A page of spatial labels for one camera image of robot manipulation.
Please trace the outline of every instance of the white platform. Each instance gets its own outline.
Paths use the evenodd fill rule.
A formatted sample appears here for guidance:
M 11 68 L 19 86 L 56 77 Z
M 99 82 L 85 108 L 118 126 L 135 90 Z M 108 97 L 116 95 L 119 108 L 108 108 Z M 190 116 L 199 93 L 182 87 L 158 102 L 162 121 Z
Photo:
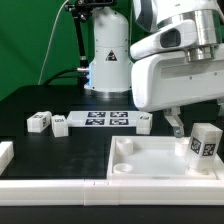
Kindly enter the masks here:
M 139 111 L 71 111 L 69 127 L 136 127 Z
M 118 158 L 114 144 L 131 138 L 133 154 Z M 224 164 L 216 156 L 206 177 L 185 174 L 174 137 L 113 137 L 105 180 L 0 181 L 0 205 L 224 205 Z M 124 162 L 133 172 L 113 173 Z

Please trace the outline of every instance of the black tabletop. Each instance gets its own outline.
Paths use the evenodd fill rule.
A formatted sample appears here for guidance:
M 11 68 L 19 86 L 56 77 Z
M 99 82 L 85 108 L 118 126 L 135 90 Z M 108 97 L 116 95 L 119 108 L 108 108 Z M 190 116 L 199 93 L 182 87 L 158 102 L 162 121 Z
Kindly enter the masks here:
M 0 141 L 13 141 L 15 157 L 0 177 L 11 179 L 105 179 L 112 136 L 135 136 L 131 128 L 69 128 L 55 138 L 51 127 L 28 133 L 26 120 L 36 112 L 68 116 L 70 111 L 137 110 L 132 97 L 104 100 L 86 96 L 76 86 L 25 86 L 0 102 Z M 195 122 L 223 129 L 218 106 L 209 101 L 181 107 L 186 136 Z M 173 136 L 163 112 L 153 113 L 153 136 Z M 219 155 L 223 158 L 223 143 Z M 1 223 L 221 223 L 223 206 L 59 206 L 1 207 Z

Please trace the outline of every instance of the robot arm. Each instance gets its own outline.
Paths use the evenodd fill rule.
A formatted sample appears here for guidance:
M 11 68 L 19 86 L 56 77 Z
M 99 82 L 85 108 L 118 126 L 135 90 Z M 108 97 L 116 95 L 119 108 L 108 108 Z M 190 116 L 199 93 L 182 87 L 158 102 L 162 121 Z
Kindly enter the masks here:
M 155 7 L 158 32 L 131 47 L 138 60 L 132 68 L 136 107 L 150 112 L 223 98 L 223 15 L 217 1 L 134 0 L 136 15 L 147 13 L 144 7 L 139 13 L 140 2 Z
M 156 25 L 158 28 L 156 34 L 131 47 L 134 59 L 158 52 L 212 47 L 221 43 L 218 14 L 222 20 L 224 17 L 216 0 L 134 0 L 133 3 L 136 22 L 150 32 L 156 31 Z

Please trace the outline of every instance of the white block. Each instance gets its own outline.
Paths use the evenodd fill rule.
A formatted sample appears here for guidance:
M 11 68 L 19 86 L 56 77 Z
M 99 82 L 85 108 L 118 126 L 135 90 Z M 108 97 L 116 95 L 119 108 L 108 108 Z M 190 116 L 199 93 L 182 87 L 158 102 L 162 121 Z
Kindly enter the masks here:
M 65 116 L 55 115 L 51 118 L 51 122 L 52 130 L 56 138 L 68 136 L 68 123 Z
M 186 161 L 190 169 L 201 172 L 213 167 L 222 130 L 209 123 L 193 126 Z
M 141 113 L 136 121 L 136 133 L 149 135 L 152 129 L 152 114 Z
M 2 142 L 0 144 L 0 175 L 3 173 L 9 162 L 14 157 L 13 143 Z
M 51 112 L 37 112 L 27 119 L 28 132 L 42 132 L 51 123 Z

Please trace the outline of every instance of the green backdrop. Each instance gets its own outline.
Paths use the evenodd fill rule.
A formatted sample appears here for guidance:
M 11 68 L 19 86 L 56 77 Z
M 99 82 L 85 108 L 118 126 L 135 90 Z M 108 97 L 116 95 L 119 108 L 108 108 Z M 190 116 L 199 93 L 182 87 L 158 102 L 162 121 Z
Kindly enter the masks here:
M 114 7 L 130 21 L 131 0 Z M 64 0 L 0 0 L 0 100 L 20 86 L 37 84 L 55 17 Z M 132 22 L 132 43 L 146 33 Z M 82 24 L 86 52 L 93 58 L 92 23 Z M 43 80 L 63 69 L 76 67 L 79 54 L 73 19 L 60 16 Z M 60 83 L 76 84 L 76 80 Z

